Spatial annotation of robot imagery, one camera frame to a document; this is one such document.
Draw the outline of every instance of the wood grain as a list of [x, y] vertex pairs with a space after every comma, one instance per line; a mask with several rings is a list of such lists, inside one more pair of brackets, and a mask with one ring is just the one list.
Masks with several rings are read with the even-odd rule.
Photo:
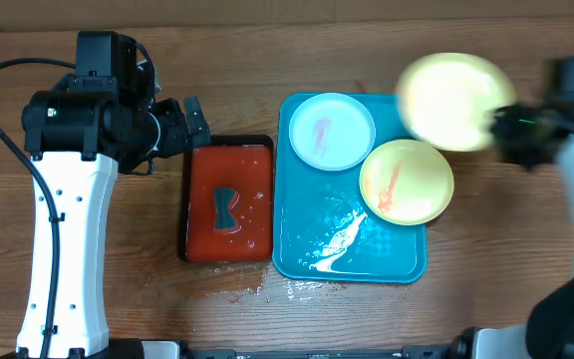
[[[277, 134], [295, 92], [389, 93], [434, 52], [483, 56], [521, 98], [537, 97], [545, 59], [574, 55], [574, 17], [125, 30], [158, 65], [164, 97], [199, 97], [215, 134]], [[0, 34], [0, 61], [74, 60], [75, 32]], [[0, 73], [0, 124], [22, 144], [20, 115], [65, 70]], [[570, 272], [572, 223], [554, 167], [534, 174], [493, 152], [446, 154], [455, 194], [429, 230], [427, 273], [410, 286], [291, 280], [265, 263], [199, 265], [175, 256], [181, 158], [151, 178], [120, 177], [108, 218], [105, 298], [114, 336], [193, 348], [393, 348], [449, 341], [470, 325], [525, 320]], [[0, 355], [26, 307], [34, 208], [30, 176], [0, 142]]]

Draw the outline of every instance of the tray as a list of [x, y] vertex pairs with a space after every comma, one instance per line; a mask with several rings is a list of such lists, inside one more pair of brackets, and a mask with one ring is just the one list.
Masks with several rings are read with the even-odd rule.
[[[418, 280], [427, 268], [426, 226], [396, 225], [372, 213], [360, 195], [362, 164], [325, 172], [304, 163], [292, 149], [292, 114], [315, 95], [292, 95], [280, 109], [273, 216], [276, 268], [301, 279], [400, 284]], [[374, 149], [411, 138], [400, 121], [396, 96], [350, 96], [374, 118]]]

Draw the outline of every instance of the red liquid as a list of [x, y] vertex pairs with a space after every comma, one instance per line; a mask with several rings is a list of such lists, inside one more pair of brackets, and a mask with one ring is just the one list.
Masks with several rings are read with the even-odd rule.
[[[214, 146], [192, 155], [187, 219], [189, 261], [252, 261], [271, 255], [271, 152], [264, 146]], [[216, 187], [238, 192], [236, 225], [215, 229]]]

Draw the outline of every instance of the plate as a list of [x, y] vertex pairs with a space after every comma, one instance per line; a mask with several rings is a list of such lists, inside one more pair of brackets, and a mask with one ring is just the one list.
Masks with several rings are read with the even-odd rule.
[[426, 223], [453, 195], [453, 173], [431, 145], [396, 140], [375, 149], [360, 170], [360, 192], [369, 209], [394, 224]]
[[323, 171], [342, 171], [359, 164], [376, 139], [369, 110], [343, 94], [321, 94], [302, 103], [289, 126], [296, 155]]
[[398, 95], [405, 127], [448, 151], [488, 147], [493, 111], [515, 102], [513, 86], [497, 66], [456, 53], [415, 61], [401, 75]]

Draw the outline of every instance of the red stain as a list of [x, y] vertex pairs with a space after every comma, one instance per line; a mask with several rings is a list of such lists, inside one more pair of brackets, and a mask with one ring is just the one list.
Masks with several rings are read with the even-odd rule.
[[398, 177], [400, 176], [400, 167], [403, 165], [403, 162], [400, 161], [394, 167], [394, 173], [391, 176], [391, 182], [389, 182], [389, 187], [387, 190], [383, 190], [378, 193], [378, 199], [380, 202], [378, 203], [378, 209], [384, 213], [391, 209], [391, 206], [394, 204], [394, 188], [396, 187], [396, 183], [398, 182]]
[[329, 120], [329, 118], [322, 118], [314, 124], [314, 136], [316, 137], [314, 140], [314, 155], [318, 155], [318, 153], [320, 153], [320, 157], [325, 155], [327, 145], [323, 140], [325, 138], [325, 132], [329, 130], [330, 126], [331, 120]]

